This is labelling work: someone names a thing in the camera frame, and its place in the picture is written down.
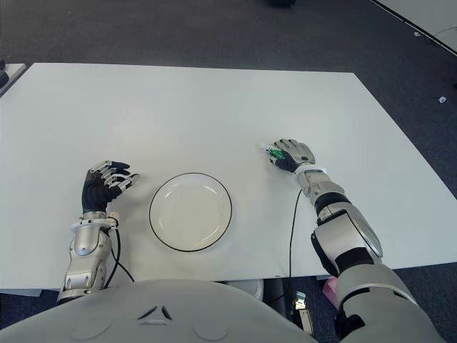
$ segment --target black joint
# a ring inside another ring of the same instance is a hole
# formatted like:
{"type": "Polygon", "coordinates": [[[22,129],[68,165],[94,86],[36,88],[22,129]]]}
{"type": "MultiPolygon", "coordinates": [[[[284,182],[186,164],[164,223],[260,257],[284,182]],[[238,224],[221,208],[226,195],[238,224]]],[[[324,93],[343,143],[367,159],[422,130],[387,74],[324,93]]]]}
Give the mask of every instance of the black joint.
{"type": "Polygon", "coordinates": [[[323,249],[321,245],[319,244],[319,241],[317,240],[316,234],[313,232],[311,235],[311,243],[313,244],[314,250],[316,250],[317,256],[321,260],[322,267],[325,268],[325,270],[330,274],[333,275],[334,277],[338,277],[338,272],[336,271],[336,268],[330,260],[328,259],[327,255],[325,252],[323,252],[323,249]]]}
{"type": "Polygon", "coordinates": [[[340,274],[345,270],[358,266],[359,264],[374,264],[373,258],[365,248],[353,248],[344,252],[335,259],[336,265],[340,269],[340,274]]]}
{"type": "Polygon", "coordinates": [[[340,340],[364,326],[365,322],[357,314],[346,317],[346,313],[343,310],[338,311],[336,314],[335,331],[340,340]]]}
{"type": "Polygon", "coordinates": [[[325,193],[317,198],[316,202],[314,203],[314,209],[316,210],[317,215],[321,213],[321,211],[327,207],[328,205],[335,204],[336,202],[348,202],[351,203],[348,198],[344,194],[341,193],[325,193]]]}

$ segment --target silver arm segment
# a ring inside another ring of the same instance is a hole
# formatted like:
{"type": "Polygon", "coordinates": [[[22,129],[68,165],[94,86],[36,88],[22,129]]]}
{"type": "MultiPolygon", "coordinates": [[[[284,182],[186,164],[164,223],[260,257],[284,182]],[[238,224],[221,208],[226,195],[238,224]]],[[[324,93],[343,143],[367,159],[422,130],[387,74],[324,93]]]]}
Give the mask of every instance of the silver arm segment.
{"type": "Polygon", "coordinates": [[[75,237],[70,243],[70,263],[57,302],[65,302],[99,291],[106,278],[106,260],[111,251],[108,230],[116,228],[116,221],[105,212],[85,213],[75,223],[75,237]]]}

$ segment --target white wall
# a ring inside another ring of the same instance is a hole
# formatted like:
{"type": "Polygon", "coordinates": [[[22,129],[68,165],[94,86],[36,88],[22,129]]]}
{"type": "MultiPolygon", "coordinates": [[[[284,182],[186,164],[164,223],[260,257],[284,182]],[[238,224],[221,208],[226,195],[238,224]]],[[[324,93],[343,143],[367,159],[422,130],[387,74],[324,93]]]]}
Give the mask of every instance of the white wall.
{"type": "MultiPolygon", "coordinates": [[[[378,0],[430,34],[457,26],[457,0],[378,0]]],[[[457,29],[436,36],[457,51],[457,29]]]]}

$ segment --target pink object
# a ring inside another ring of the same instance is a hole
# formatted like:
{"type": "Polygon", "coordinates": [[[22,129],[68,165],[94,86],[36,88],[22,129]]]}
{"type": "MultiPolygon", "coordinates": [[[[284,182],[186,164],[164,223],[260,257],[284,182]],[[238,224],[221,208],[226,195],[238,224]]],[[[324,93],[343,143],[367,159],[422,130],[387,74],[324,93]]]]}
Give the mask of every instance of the pink object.
{"type": "Polygon", "coordinates": [[[328,300],[336,307],[336,280],[337,278],[331,277],[327,279],[326,283],[323,286],[322,293],[327,297],[328,300]]]}

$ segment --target robotic arm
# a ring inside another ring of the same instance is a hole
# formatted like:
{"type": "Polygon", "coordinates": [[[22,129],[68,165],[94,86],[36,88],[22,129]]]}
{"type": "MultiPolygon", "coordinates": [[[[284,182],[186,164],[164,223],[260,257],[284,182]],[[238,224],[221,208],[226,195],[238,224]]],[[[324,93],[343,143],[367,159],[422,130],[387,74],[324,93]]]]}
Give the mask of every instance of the robotic arm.
{"type": "Polygon", "coordinates": [[[444,342],[400,278],[363,215],[303,143],[281,139],[271,163],[292,172],[316,209],[311,242],[326,271],[338,277],[336,333],[343,342],[444,342]]]}
{"type": "Polygon", "coordinates": [[[87,171],[83,215],[71,227],[74,239],[69,249],[70,265],[57,299],[59,303],[107,286],[106,260],[111,251],[108,231],[117,228],[118,219],[109,217],[106,207],[139,178],[139,174],[130,175],[126,170],[129,167],[125,163],[102,161],[87,171]]]}

